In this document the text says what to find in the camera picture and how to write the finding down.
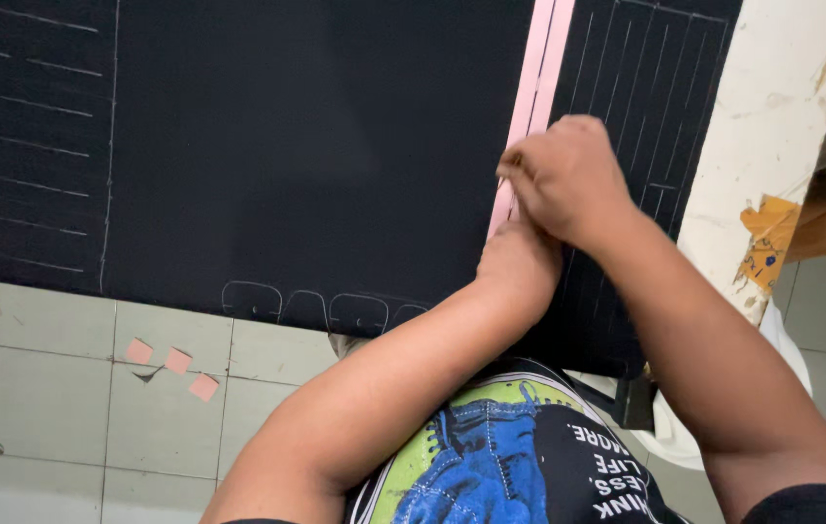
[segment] pink ruler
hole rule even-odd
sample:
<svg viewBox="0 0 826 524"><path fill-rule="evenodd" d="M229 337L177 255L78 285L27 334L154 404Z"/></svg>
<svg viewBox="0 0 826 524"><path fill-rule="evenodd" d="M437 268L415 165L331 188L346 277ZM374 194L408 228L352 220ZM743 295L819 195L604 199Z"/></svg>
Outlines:
<svg viewBox="0 0 826 524"><path fill-rule="evenodd" d="M523 69L516 90L516 103L510 120L510 133L507 135L507 147L531 133L545 131L549 123L574 6L575 0L536 0L529 25L527 49L523 55ZM518 213L510 183L501 183L490 214L488 238L494 236L500 224L516 218Z"/></svg>

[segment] black t-shirt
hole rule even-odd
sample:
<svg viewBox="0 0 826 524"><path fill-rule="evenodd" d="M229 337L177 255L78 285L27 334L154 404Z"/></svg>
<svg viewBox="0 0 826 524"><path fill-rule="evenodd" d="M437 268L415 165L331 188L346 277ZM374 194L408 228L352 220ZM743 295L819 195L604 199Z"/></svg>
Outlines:
<svg viewBox="0 0 826 524"><path fill-rule="evenodd" d="M492 363L346 501L346 524L686 521L569 382L527 359ZM745 522L826 522L826 485L775 493ZM257 523L280 521L237 522Z"/></svg>

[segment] tile floor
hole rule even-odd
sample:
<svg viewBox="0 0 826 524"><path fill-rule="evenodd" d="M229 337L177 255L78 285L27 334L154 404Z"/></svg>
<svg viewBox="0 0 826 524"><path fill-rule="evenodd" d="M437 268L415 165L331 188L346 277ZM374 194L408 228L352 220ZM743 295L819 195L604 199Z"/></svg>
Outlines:
<svg viewBox="0 0 826 524"><path fill-rule="evenodd" d="M786 268L776 303L826 415L826 258ZM135 337L149 365L124 362ZM171 346L185 374L134 375ZM321 333L0 283L0 523L196 522L270 411L334 362ZM208 403L186 390L200 372L219 383ZM672 507L722 522L704 474L618 433Z"/></svg>

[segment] hand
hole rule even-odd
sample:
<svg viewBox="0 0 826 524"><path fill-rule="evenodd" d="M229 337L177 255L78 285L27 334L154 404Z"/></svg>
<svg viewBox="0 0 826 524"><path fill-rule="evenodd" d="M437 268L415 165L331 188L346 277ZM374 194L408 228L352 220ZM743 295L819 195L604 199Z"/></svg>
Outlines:
<svg viewBox="0 0 826 524"><path fill-rule="evenodd" d="M565 115L544 134L507 149L497 174L510 180L520 210L559 240L591 253L623 221L641 216L604 125Z"/></svg>
<svg viewBox="0 0 826 524"><path fill-rule="evenodd" d="M559 243L525 220L507 222L488 240L475 283L533 324L549 309L562 273Z"/></svg>

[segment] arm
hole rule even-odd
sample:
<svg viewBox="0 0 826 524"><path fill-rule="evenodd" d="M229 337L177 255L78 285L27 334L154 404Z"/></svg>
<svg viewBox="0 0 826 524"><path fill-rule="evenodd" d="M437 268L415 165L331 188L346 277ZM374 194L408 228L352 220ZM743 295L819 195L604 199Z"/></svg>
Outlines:
<svg viewBox="0 0 826 524"><path fill-rule="evenodd" d="M201 522L340 521L345 492L542 317L560 264L558 244L533 227L501 228L473 283L283 401L235 460Z"/></svg>
<svg viewBox="0 0 826 524"><path fill-rule="evenodd" d="M604 268L729 521L826 483L826 422L778 352L629 198L598 120L566 116L504 154L523 209Z"/></svg>

